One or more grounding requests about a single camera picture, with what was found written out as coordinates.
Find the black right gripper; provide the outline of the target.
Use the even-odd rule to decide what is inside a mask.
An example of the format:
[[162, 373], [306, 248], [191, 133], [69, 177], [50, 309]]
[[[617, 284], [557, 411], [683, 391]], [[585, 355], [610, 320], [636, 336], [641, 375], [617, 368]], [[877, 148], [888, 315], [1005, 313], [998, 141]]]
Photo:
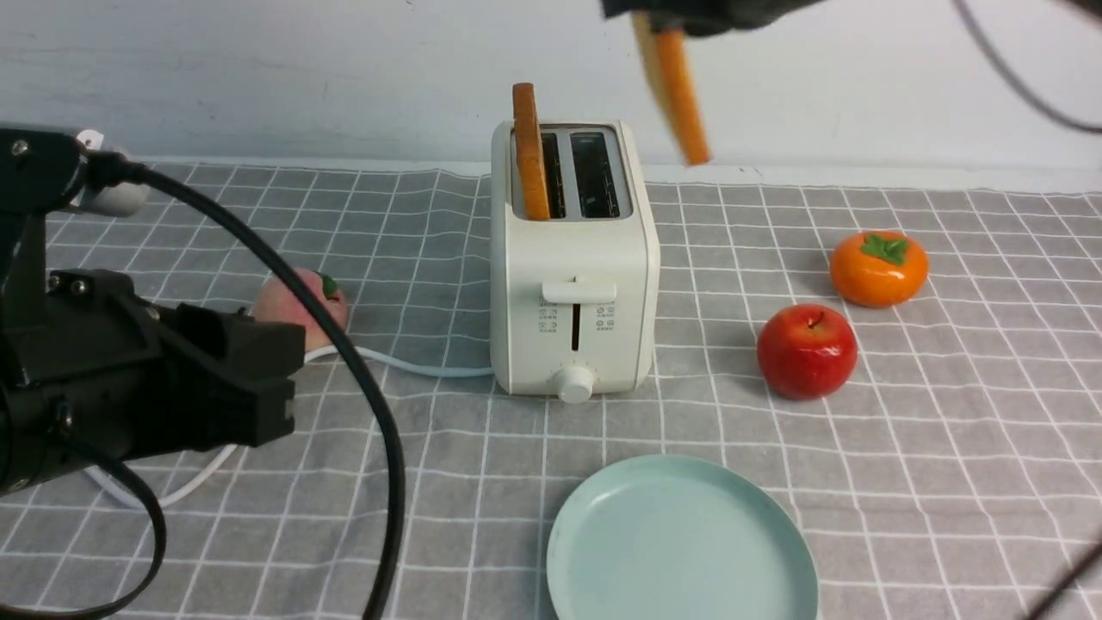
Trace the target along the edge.
[[754, 31], [815, 6], [815, 1], [602, 1], [603, 17], [640, 17], [649, 33], [680, 32], [689, 39], [714, 39], [732, 31]]

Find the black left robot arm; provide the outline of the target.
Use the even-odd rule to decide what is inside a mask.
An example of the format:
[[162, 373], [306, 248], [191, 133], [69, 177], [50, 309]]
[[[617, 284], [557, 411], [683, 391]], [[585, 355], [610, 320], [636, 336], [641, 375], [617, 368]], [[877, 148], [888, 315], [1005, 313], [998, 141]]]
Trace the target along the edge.
[[306, 330], [245, 313], [165, 307], [111, 270], [53, 270], [46, 217], [80, 204], [93, 140], [3, 129], [3, 494], [85, 468], [82, 440], [129, 463], [294, 429]]

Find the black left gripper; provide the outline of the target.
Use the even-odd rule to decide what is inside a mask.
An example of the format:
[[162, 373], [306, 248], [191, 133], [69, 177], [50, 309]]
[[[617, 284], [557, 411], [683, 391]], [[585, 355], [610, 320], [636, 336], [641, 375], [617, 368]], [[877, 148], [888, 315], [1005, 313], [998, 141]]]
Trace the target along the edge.
[[153, 305], [117, 272], [51, 278], [3, 300], [3, 493], [85, 468], [62, 436], [130, 463], [293, 431], [302, 325]]

